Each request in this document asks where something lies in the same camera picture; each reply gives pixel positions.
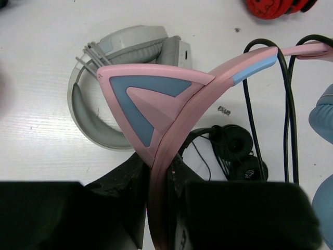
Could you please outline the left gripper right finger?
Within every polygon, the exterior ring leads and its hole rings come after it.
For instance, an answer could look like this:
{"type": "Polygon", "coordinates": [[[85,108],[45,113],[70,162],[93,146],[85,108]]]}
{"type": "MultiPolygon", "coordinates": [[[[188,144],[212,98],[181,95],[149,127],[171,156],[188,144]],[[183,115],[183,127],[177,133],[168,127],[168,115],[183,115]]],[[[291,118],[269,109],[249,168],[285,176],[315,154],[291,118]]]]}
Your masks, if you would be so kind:
{"type": "Polygon", "coordinates": [[[168,168],[170,249],[319,249],[305,192],[285,182],[205,181],[175,156],[168,168]]]}

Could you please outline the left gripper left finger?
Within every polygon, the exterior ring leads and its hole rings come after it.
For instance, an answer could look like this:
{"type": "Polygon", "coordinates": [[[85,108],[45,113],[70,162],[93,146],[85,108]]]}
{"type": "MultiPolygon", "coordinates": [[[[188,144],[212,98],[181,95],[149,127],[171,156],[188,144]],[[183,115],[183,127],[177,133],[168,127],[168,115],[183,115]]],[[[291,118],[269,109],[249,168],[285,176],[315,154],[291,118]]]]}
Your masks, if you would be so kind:
{"type": "Polygon", "coordinates": [[[88,185],[1,182],[1,249],[141,249],[149,168],[137,154],[88,185]]]}

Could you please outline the pink blue cat-ear headphones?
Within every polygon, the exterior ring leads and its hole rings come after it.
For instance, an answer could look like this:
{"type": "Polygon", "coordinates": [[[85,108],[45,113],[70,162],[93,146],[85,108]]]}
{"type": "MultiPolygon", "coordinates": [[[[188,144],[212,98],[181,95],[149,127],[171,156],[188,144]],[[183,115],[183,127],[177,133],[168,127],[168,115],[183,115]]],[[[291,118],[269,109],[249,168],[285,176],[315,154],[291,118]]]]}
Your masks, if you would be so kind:
{"type": "Polygon", "coordinates": [[[208,73],[176,66],[122,64],[98,69],[100,84],[109,88],[109,108],[124,136],[151,168],[148,222],[156,249],[167,249],[167,226],[162,220],[166,203],[167,169],[188,133],[206,110],[228,89],[247,84],[251,75],[279,62],[286,92],[284,162],[292,162],[299,183],[296,111],[291,79],[296,59],[332,56],[332,39],[308,35],[294,47],[280,49],[266,39],[250,42],[244,53],[208,73]]]}

